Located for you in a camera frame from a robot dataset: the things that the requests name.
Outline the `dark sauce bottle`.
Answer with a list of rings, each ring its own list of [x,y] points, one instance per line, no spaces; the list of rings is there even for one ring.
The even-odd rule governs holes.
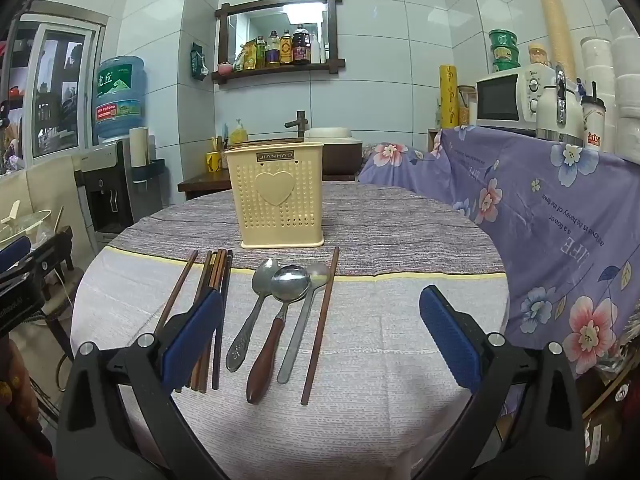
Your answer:
[[[297,26],[292,37],[292,62],[296,65],[311,63],[310,33],[302,24]]]

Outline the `wooden-handled steel spoon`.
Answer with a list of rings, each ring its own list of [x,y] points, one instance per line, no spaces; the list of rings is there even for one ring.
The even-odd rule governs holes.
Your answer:
[[[291,264],[277,270],[271,279],[271,295],[281,303],[274,317],[268,337],[256,358],[246,383],[246,400],[258,404],[265,396],[272,377],[279,341],[284,330],[288,307],[306,295],[310,275],[301,266]]]

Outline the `water dispenser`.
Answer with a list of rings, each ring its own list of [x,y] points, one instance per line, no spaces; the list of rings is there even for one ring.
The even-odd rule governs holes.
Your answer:
[[[142,218],[160,211],[163,159],[131,166],[127,139],[97,146],[79,161],[79,183],[85,188],[94,236],[99,248]]]

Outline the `green instant noodle cups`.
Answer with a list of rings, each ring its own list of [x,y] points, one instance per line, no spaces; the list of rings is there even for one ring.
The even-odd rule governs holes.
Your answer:
[[[490,40],[491,65],[494,72],[520,67],[518,37],[506,29],[493,29],[488,34]]]

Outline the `wooden faucet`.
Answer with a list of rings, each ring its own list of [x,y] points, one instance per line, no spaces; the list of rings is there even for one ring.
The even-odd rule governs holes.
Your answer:
[[[299,138],[299,140],[303,140],[303,138],[305,137],[305,132],[309,127],[306,112],[304,110],[298,110],[296,112],[296,118],[294,120],[291,120],[290,122],[286,122],[284,126],[285,128],[295,128],[297,137]]]

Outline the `yellow roll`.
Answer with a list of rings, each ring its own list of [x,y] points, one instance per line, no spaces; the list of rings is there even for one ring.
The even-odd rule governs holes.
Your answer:
[[[458,77],[454,65],[439,66],[440,126],[443,129],[459,125]]]

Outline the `white electric kettle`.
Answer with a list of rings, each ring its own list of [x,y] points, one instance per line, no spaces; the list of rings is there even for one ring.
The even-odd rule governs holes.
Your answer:
[[[576,92],[568,85],[561,63],[555,65],[550,84],[542,87],[537,101],[536,138],[584,145],[584,118]]]

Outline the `purple floral cloth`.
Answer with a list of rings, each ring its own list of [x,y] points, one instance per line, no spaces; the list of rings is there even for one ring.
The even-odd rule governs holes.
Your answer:
[[[558,342],[572,371],[615,373],[639,336],[639,169],[591,148],[477,126],[421,152],[383,143],[363,183],[450,205],[506,269],[514,344]]]

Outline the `cream plastic utensil holder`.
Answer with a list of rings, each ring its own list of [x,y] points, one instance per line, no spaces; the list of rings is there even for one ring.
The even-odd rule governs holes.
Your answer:
[[[320,143],[303,141],[246,144],[227,152],[243,248],[324,243],[322,150]]]

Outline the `tall paper cup stack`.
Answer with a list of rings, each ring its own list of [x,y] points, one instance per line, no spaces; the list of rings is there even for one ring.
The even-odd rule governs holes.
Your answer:
[[[552,60],[564,67],[567,78],[576,80],[577,72],[572,37],[562,0],[540,0],[540,2],[546,21]]]

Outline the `yellow mug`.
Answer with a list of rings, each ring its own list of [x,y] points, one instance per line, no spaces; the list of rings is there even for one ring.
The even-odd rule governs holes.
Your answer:
[[[222,166],[222,156],[220,151],[208,152],[205,157],[206,169],[211,174],[224,169]]]

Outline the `white rice cooker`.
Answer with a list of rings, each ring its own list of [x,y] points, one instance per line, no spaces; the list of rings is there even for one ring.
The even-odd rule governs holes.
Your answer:
[[[310,128],[305,132],[305,138],[312,139],[350,139],[352,130],[345,127]]]

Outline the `yellow soap bottle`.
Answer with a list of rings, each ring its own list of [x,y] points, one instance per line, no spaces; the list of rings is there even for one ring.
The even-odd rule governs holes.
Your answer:
[[[229,145],[232,148],[240,146],[248,141],[248,134],[242,122],[238,119],[234,129],[229,134]]]

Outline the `green hanging packet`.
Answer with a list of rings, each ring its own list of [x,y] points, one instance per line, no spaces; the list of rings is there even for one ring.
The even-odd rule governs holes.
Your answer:
[[[195,42],[191,46],[190,51],[190,66],[191,77],[198,81],[203,81],[207,78],[209,70],[206,64],[206,58],[203,48]]]

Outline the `dark black chopstick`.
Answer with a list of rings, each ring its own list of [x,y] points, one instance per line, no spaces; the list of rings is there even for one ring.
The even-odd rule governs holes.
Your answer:
[[[224,258],[224,270],[222,271],[219,293],[221,296],[221,319],[216,329],[214,339],[214,356],[212,366],[212,389],[218,390],[220,384],[220,369],[221,369],[221,353],[222,353],[222,338],[224,338],[224,316],[226,315],[226,305],[228,298],[228,290],[230,284],[230,275],[233,260],[233,250],[229,249]]]

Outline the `blue water jug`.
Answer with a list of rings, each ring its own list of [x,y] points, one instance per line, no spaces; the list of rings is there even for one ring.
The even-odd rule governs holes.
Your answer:
[[[116,56],[103,61],[93,90],[93,136],[98,143],[128,136],[144,125],[146,73],[142,58]]]

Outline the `wooden framed mirror shelf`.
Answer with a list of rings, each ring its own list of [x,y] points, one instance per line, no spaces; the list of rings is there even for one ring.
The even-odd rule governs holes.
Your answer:
[[[213,82],[271,73],[324,70],[336,74],[346,67],[338,55],[337,6],[343,0],[256,0],[224,3],[215,12],[218,54]],[[311,63],[280,64],[279,41],[285,29],[293,37],[299,24],[311,39]]]

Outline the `white drink cup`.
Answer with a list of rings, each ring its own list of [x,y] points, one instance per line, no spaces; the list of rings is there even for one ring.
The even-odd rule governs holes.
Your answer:
[[[582,117],[584,118],[585,147],[601,151],[605,130],[606,107],[598,97],[597,83],[591,83],[591,94],[582,97]]]

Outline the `white stacked bowls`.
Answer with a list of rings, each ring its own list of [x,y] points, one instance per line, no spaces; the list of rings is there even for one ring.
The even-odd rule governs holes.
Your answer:
[[[587,37],[580,42],[585,85],[597,83],[606,107],[602,152],[628,162],[639,161],[639,33],[621,6],[608,14],[611,37]]]

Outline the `white microwave oven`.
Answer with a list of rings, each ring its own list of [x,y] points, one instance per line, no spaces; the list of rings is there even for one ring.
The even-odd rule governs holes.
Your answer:
[[[476,82],[476,123],[487,128],[534,130],[536,109],[554,71],[530,64],[493,73]]]

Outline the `plain steel spoon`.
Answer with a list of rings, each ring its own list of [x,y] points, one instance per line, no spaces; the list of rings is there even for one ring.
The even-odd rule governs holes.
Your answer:
[[[324,263],[312,264],[307,269],[307,272],[310,276],[310,285],[305,295],[303,307],[300,309],[290,343],[288,344],[288,350],[286,350],[277,376],[277,383],[280,385],[286,384],[292,375],[292,370],[299,352],[299,347],[302,344],[311,308],[314,305],[314,295],[319,288],[323,287],[329,281],[329,268]]]

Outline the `orange sauce bottle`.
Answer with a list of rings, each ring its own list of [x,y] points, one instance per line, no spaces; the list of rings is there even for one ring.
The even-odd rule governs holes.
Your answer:
[[[280,64],[281,65],[292,64],[293,63],[292,36],[288,29],[285,29],[283,34],[280,36],[279,50],[280,50]]]

